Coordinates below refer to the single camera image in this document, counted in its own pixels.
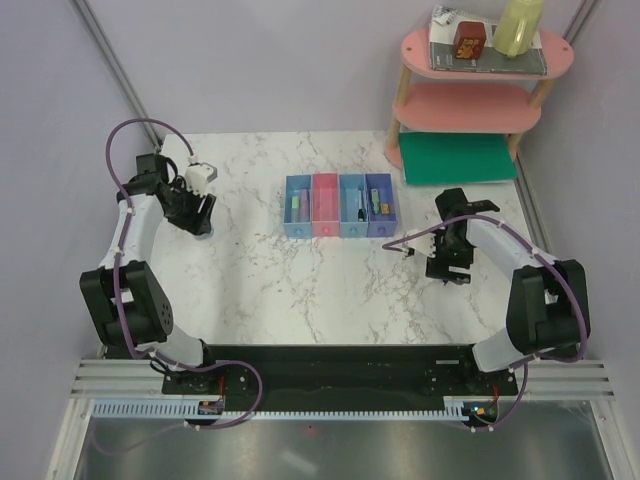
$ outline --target white marble tabletop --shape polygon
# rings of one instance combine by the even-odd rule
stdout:
[[[510,282],[478,250],[471,284],[457,286],[426,278],[422,259],[382,250],[385,239],[285,236],[284,182],[292,174],[391,172],[396,237],[439,222],[434,199],[444,187],[406,186],[383,155],[382,132],[187,137],[200,160],[218,168],[214,234],[197,240],[163,222],[151,259],[187,333],[208,343],[449,344],[504,326]],[[187,151],[175,135],[162,152],[184,171]],[[464,189],[527,233],[513,183]]]

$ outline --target green mat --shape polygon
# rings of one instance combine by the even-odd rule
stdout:
[[[516,178],[504,135],[401,133],[400,153],[408,185],[497,182]]]

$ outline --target wooden shelf leg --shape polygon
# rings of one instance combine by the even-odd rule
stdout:
[[[393,101],[394,105],[403,106],[407,101],[409,93],[409,82],[411,81],[411,70],[406,65],[402,65],[402,73],[400,74],[400,83],[398,91]],[[400,122],[392,112],[391,127],[389,128],[389,137],[387,138],[387,149],[392,150],[398,147],[398,135],[400,135]]]
[[[531,108],[541,107],[544,101],[546,100],[549,93],[551,93],[551,88],[553,88],[553,84],[556,79],[552,80],[540,80],[536,88],[533,90],[533,94],[531,95],[531,101],[529,102],[529,106]],[[507,146],[509,147],[510,152],[515,152],[518,148],[518,144],[520,140],[522,140],[522,136],[524,132],[514,133],[513,135],[509,135],[509,141],[507,142]]]

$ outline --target brown box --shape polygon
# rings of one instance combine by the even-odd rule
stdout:
[[[487,41],[487,32],[482,22],[460,22],[453,39],[456,58],[475,60],[480,58]]]

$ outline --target yellow-green jug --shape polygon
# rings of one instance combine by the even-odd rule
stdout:
[[[544,0],[511,0],[493,35],[493,48],[507,57],[529,50],[543,7]]]

